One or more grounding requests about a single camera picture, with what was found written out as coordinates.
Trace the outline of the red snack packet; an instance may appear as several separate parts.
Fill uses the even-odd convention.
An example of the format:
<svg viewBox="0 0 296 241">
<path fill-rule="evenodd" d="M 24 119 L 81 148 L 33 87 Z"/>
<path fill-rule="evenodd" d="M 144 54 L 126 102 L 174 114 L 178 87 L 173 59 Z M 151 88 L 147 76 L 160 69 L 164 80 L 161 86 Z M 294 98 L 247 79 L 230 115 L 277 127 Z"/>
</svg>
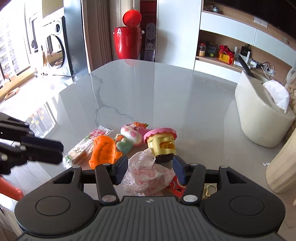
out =
<svg viewBox="0 0 296 241">
<path fill-rule="evenodd" d="M 113 130 L 100 125 L 89 133 L 84 139 L 76 144 L 67 154 L 64 155 L 62 165 L 65 169 L 79 164 L 91 156 L 94 146 L 94 139 L 99 136 L 108 136 Z"/>
</svg>

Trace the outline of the hello kitty toy camera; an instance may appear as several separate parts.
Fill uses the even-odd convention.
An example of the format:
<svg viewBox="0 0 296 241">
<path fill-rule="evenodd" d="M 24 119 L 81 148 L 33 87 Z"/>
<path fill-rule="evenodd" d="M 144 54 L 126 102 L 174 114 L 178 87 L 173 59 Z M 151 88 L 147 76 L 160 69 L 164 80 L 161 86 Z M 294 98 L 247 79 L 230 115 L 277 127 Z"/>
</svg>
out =
<svg viewBox="0 0 296 241">
<path fill-rule="evenodd" d="M 164 189 L 165 194 L 171 194 L 173 196 L 176 196 L 178 199 L 180 199 L 184 192 L 185 192 L 186 186 L 183 186 L 180 184 L 177 176 L 175 175 L 170 182 L 170 184 Z M 202 199 L 207 199 L 211 195 L 217 192 L 217 185 L 212 183 L 206 183 L 203 188 L 203 195 Z"/>
</svg>

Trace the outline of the orange plastic toy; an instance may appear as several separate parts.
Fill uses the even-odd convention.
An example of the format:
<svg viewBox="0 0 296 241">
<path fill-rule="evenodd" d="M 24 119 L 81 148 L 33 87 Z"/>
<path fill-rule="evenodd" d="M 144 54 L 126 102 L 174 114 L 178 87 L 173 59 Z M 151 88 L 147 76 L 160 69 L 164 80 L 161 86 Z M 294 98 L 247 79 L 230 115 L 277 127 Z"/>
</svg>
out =
<svg viewBox="0 0 296 241">
<path fill-rule="evenodd" d="M 93 141 L 93 151 L 89 166 L 95 169 L 96 166 L 109 163 L 114 164 L 122 155 L 116 148 L 115 141 L 109 136 L 98 136 Z"/>
</svg>

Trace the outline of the pink white plastic bag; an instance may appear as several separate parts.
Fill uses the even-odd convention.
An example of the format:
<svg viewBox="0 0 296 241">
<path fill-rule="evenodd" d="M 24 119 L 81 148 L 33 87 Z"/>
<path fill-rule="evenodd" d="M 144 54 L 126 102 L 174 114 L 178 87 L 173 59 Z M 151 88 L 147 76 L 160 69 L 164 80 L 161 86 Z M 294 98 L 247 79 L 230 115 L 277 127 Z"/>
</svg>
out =
<svg viewBox="0 0 296 241">
<path fill-rule="evenodd" d="M 123 192 L 131 196 L 155 196 L 175 177 L 173 169 L 157 164 L 151 148 L 135 153 L 121 182 Z"/>
</svg>

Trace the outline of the yellow pink mushroom toy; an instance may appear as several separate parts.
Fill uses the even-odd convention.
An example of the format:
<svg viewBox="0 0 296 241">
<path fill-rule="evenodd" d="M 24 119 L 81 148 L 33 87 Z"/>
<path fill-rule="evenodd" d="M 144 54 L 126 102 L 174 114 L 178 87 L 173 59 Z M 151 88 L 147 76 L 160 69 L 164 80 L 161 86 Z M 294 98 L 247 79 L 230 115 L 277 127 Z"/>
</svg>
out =
<svg viewBox="0 0 296 241">
<path fill-rule="evenodd" d="M 144 142 L 151 148 L 155 163 L 167 163 L 176 154 L 177 132 L 172 128 L 155 128 L 144 135 Z"/>
</svg>

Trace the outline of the pink pig toy figure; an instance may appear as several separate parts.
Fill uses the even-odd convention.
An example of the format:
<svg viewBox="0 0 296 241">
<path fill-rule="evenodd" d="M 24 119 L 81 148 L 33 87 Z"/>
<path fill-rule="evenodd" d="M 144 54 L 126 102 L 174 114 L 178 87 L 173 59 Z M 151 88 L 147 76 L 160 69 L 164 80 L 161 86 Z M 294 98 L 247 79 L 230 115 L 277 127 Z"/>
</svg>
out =
<svg viewBox="0 0 296 241">
<path fill-rule="evenodd" d="M 147 123 L 134 122 L 124 125 L 115 138 L 116 148 L 123 154 L 128 154 L 133 147 L 140 146 L 144 141 L 144 135 L 150 131 Z"/>
</svg>

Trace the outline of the cream ribbed coffee mug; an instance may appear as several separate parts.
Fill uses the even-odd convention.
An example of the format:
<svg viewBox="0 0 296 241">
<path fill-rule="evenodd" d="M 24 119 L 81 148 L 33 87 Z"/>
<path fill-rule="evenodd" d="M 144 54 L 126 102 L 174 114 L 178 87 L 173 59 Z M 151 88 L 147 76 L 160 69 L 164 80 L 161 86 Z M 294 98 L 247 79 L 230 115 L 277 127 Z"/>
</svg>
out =
<svg viewBox="0 0 296 241">
<path fill-rule="evenodd" d="M 283 193 L 295 186 L 295 133 L 268 165 L 266 181 L 275 193 Z"/>
</svg>

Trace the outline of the white washing machine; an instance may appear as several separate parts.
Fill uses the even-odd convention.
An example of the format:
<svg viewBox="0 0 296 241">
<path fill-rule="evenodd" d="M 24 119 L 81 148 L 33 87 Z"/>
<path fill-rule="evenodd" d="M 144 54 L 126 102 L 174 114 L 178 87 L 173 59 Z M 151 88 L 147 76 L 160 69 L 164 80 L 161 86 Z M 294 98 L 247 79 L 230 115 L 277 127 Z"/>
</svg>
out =
<svg viewBox="0 0 296 241">
<path fill-rule="evenodd" d="M 53 75 L 72 76 L 65 33 L 65 16 L 59 9 L 45 18 L 29 18 L 29 47 L 34 57 L 40 56 L 44 67 Z"/>
</svg>

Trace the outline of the cream tissue box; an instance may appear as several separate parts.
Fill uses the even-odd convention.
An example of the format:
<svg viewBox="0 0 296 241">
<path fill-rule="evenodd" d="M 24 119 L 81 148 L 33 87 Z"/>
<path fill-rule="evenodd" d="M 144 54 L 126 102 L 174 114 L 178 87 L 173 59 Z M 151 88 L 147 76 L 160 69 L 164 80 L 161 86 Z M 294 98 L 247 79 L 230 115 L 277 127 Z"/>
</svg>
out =
<svg viewBox="0 0 296 241">
<path fill-rule="evenodd" d="M 241 128 L 255 144 L 273 148 L 287 133 L 295 114 L 291 108 L 284 111 L 274 103 L 263 85 L 267 79 L 256 73 L 253 75 L 243 70 L 235 89 Z"/>
</svg>

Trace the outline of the white cabinet table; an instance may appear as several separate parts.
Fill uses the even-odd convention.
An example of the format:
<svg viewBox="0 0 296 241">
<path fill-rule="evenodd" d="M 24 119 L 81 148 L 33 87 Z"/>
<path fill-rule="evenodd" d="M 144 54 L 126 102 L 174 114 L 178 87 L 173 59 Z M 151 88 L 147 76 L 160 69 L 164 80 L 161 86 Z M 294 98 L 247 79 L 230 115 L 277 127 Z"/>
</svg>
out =
<svg viewBox="0 0 296 241">
<path fill-rule="evenodd" d="M 171 65 L 139 60 L 116 60 L 80 78 L 60 93 L 54 92 L 46 110 L 56 121 L 46 138 L 63 143 L 65 153 L 98 125 L 119 131 L 134 121 L 149 128 L 169 127 L 177 131 L 177 154 L 186 162 L 197 161 L 207 168 L 230 165 L 239 173 L 270 191 L 265 179 L 267 165 L 280 151 L 254 144 L 244 135 L 234 91 L 236 84 L 203 73 Z M 145 222 L 135 211 L 154 214 L 148 209 L 128 205 L 127 221 L 115 216 L 103 217 L 102 225 L 91 226 L 86 238 L 82 235 L 65 240 L 226 240 L 204 221 L 193 220 L 193 212 L 182 208 L 184 221 L 166 221 L 168 210 L 152 204 L 156 221 Z"/>
</svg>

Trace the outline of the glass jar with lid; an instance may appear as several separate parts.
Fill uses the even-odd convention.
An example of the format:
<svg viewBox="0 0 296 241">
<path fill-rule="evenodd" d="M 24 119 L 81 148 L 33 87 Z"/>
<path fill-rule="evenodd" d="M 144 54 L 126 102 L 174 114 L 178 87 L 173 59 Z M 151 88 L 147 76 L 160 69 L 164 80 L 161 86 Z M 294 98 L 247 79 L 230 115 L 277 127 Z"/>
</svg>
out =
<svg viewBox="0 0 296 241">
<path fill-rule="evenodd" d="M 290 136 L 292 135 L 293 131 L 295 130 L 295 120 L 296 120 L 296 111 L 295 111 L 295 103 L 296 103 L 296 93 L 295 93 L 295 76 L 296 76 L 296 66 L 293 66 L 291 70 L 288 72 L 287 77 L 286 77 L 286 84 L 285 88 L 287 89 L 288 93 L 290 94 L 290 108 L 292 109 L 295 118 L 290 126 L 289 130 L 285 134 L 284 139 L 288 140 Z"/>
</svg>

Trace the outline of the red pedal trash bin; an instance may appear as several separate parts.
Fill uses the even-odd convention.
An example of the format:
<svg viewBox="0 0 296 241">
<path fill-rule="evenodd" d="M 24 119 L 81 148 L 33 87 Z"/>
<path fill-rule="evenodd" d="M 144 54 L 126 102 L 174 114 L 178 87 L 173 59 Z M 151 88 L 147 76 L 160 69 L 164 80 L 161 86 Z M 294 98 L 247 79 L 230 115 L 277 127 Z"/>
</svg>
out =
<svg viewBox="0 0 296 241">
<path fill-rule="evenodd" d="M 142 46 L 142 30 L 140 22 L 142 15 L 139 11 L 127 11 L 122 21 L 124 27 L 115 28 L 113 32 L 115 51 L 119 59 L 137 59 Z"/>
</svg>

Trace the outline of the yellow red toy truck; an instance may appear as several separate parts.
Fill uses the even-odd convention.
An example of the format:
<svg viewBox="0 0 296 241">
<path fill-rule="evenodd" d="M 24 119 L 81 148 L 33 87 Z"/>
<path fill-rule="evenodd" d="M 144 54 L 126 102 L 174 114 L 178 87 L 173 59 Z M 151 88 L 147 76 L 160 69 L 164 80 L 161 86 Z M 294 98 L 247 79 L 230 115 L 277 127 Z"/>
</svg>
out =
<svg viewBox="0 0 296 241">
<path fill-rule="evenodd" d="M 228 65 L 232 65 L 234 62 L 234 52 L 231 51 L 227 45 L 220 45 L 218 60 Z"/>
</svg>

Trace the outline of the small spice jar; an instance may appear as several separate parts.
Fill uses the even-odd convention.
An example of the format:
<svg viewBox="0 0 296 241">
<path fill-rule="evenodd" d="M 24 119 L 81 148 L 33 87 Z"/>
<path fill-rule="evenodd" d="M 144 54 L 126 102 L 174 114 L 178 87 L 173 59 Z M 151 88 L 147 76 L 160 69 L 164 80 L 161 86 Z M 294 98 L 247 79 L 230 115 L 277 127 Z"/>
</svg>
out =
<svg viewBox="0 0 296 241">
<path fill-rule="evenodd" d="M 205 55 L 206 55 L 206 44 L 200 43 L 198 47 L 198 56 L 205 57 Z"/>
</svg>

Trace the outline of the green toy truck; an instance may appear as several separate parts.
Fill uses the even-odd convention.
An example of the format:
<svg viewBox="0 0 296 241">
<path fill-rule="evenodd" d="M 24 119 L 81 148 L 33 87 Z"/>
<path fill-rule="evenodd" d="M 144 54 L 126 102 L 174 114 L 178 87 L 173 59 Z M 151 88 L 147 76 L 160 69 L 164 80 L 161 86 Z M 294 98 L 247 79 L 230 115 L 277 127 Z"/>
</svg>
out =
<svg viewBox="0 0 296 241">
<path fill-rule="evenodd" d="M 209 43 L 207 45 L 206 53 L 208 57 L 214 58 L 216 57 L 217 48 L 214 44 Z"/>
</svg>

